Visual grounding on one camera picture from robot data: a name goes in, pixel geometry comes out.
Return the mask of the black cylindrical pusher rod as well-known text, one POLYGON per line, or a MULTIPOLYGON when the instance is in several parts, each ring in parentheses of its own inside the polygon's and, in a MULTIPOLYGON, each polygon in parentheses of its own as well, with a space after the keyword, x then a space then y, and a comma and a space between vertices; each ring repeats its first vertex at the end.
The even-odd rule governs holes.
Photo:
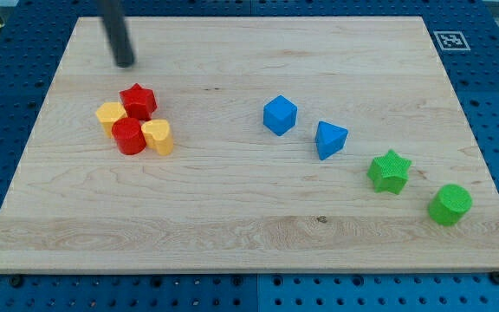
POLYGON ((107 33, 115 65, 129 68, 135 63, 132 43, 120 0, 97 0, 103 27, 107 33))

